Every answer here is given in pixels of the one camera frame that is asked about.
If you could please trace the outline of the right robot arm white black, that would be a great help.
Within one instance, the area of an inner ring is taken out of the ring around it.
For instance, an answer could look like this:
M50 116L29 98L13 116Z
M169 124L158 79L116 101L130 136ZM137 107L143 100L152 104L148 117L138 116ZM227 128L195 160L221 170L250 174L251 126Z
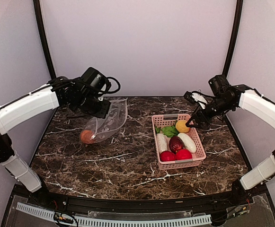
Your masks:
M230 82L256 88L275 102L275 75L231 77ZM267 158L275 149L275 130L267 123L240 108L228 113L228 117L252 167Z

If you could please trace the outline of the clear zip top bag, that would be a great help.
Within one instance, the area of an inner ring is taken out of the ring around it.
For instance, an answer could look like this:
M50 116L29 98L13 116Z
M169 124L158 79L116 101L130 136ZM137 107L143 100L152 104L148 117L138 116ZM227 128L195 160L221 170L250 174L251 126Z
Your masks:
M95 143L100 143L114 135L127 120L127 98L112 100L106 118L92 117L87 121L83 130L94 132Z

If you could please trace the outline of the dark red onion toy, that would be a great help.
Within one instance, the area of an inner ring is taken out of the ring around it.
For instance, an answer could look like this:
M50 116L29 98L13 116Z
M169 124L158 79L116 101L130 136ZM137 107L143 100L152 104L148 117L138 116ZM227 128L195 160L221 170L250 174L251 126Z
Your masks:
M174 154L176 154L179 150L184 148L184 144L183 141L181 140L180 137L178 136L173 136L170 140L169 140L169 148L170 151L173 152Z

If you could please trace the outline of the red apple toy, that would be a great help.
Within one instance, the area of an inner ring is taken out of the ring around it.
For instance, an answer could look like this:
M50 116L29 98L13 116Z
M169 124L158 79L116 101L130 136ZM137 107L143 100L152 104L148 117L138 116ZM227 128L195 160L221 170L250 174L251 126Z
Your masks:
M192 158L193 158L192 153L187 149L181 149L176 153L177 160L188 160Z
M163 151L160 153L160 161L161 162L169 162L169 161L175 161L176 155L171 151Z

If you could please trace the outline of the yellow lemon toy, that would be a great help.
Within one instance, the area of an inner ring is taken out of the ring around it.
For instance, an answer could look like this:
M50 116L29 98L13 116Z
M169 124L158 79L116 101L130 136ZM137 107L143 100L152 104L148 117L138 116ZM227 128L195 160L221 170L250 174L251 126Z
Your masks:
M179 120L175 124L175 128L179 133L188 133L190 131L190 127L186 126L187 120Z

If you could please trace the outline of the pink plastic basket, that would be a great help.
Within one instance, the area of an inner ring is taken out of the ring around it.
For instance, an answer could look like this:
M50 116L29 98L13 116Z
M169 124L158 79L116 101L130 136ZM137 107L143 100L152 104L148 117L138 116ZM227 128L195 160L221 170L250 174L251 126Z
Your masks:
M152 128L153 128L153 134L154 134L154 141L156 146L156 153L157 153L157 160L160 170L171 170L171 169L180 169L180 168L188 168L188 167L194 167L199 166L202 161L206 158L206 154L204 151L204 148L202 146L201 140L198 136L198 133L195 128L192 128L188 133L186 133L188 136L191 137L191 139L196 144L196 153L192 154L193 158L188 160L175 160L175 161L169 161L169 162L161 162L160 161L160 154L158 152L157 148L157 139L156 139L156 132L155 127L166 127L166 126L172 126L175 125L177 121L179 120L189 120L190 115L187 113L180 113L180 114L161 114L161 115L154 115L151 117L152 120ZM169 148L169 140L166 136L167 143L168 143L168 151Z

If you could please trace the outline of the orange tangerine toy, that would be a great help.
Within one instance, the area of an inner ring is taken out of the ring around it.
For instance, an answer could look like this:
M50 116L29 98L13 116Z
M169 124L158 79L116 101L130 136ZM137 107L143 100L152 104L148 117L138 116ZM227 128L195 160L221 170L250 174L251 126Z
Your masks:
M90 130L83 130L80 133L80 141L85 144L93 144L94 140L94 132Z

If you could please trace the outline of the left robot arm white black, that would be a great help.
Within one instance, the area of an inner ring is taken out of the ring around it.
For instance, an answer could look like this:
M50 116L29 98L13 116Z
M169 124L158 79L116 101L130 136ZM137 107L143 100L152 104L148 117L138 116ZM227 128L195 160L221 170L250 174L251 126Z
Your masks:
M98 70L90 67L74 79L57 77L46 84L0 106L0 165L30 192L42 206L53 202L52 195L43 187L40 177L13 148L9 132L40 114L62 106L73 112L105 118L110 102L103 96L109 93L111 82Z

